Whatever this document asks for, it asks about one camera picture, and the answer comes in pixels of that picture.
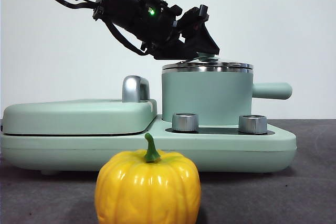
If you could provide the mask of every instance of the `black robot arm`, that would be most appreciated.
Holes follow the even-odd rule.
[[[101,19],[120,43],[138,55],[151,54],[155,59],[194,59],[198,52],[219,54],[219,47],[204,24],[209,19],[205,5],[190,9],[177,20],[182,9],[177,5],[168,7],[163,0],[84,0],[79,4],[56,1],[73,9],[93,9],[93,18]],[[128,42],[116,25],[141,40],[141,49]]]

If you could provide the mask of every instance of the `stove knob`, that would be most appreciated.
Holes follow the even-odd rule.
[[[189,113],[173,114],[172,128],[180,132],[197,132],[198,115]]]
[[[239,117],[239,131],[247,134],[266,134],[267,118],[262,115],[243,115]]]

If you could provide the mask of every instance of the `green stem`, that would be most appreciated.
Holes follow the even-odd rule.
[[[161,156],[159,155],[159,153],[157,152],[155,148],[154,139],[152,135],[149,133],[146,133],[145,139],[148,142],[148,149],[145,155],[146,162],[153,163],[153,162],[159,161]]]

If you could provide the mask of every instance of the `cooking pot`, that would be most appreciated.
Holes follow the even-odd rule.
[[[200,125],[237,125],[251,114],[252,97],[288,99],[287,83],[253,84],[253,66],[245,63],[185,61],[162,72],[162,119],[174,113],[198,114]]]

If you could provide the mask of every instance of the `silver handle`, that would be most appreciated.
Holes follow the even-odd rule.
[[[149,100],[149,82],[140,76],[127,76],[122,85],[122,102]]]

